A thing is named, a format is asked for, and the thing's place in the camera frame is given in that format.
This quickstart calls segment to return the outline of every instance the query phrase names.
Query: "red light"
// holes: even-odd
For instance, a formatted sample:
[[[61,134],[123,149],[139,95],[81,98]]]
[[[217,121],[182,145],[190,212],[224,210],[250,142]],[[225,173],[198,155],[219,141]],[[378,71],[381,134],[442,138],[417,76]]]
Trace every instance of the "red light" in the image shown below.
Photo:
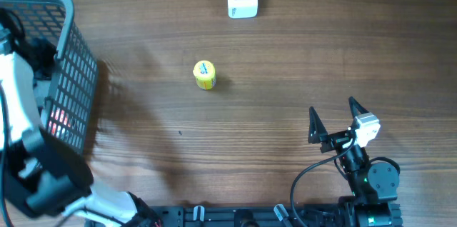
[[[60,109],[56,109],[56,120],[57,121],[59,120],[59,113],[60,113]]]
[[[62,110],[62,112],[60,113],[60,122],[64,121],[64,115],[65,115],[65,111]]]
[[[52,135],[56,134],[56,127],[57,127],[57,125],[54,123],[54,125],[52,126],[52,132],[51,132]]]

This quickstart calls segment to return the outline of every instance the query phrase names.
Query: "yellow cup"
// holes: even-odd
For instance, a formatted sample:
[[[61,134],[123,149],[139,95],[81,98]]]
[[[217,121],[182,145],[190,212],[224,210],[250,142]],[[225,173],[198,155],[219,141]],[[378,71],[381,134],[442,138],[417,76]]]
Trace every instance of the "yellow cup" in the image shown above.
[[[205,91],[216,85],[216,69],[210,61],[200,61],[194,67],[194,76],[197,86]]]

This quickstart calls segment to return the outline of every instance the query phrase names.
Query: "yellow cylindrical object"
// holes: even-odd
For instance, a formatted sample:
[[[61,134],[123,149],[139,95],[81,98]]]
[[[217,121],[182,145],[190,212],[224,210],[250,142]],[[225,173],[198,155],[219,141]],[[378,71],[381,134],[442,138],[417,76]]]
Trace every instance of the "yellow cylindrical object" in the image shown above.
[[[197,85],[206,91],[216,85],[216,69],[210,61],[198,62],[194,67],[194,76]]]

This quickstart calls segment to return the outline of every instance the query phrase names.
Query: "mesh basket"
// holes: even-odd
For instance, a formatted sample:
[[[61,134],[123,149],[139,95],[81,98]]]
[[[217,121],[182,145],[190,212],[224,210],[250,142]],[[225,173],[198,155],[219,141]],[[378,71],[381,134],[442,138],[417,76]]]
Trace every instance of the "mesh basket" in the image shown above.
[[[43,106],[41,122],[49,133],[82,153],[99,70],[73,22],[73,2],[0,0],[0,7],[17,14],[28,40],[46,38],[57,47],[51,80],[36,86],[46,93],[37,99]]]

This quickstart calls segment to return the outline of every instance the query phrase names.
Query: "wooden table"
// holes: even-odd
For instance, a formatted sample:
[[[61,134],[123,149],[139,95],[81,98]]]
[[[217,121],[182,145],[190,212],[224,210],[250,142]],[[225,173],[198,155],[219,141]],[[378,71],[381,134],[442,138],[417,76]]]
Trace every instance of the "wooden table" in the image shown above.
[[[382,124],[369,155],[402,167],[405,226],[455,225],[456,0],[259,0],[240,20],[226,0],[74,3],[100,60],[84,151],[97,179],[151,205],[288,203],[297,173],[333,155],[307,143],[309,106],[340,131],[355,96]],[[202,59],[217,70],[212,91],[193,78]],[[329,163],[296,201],[348,194]],[[56,221],[11,214],[17,226]]]

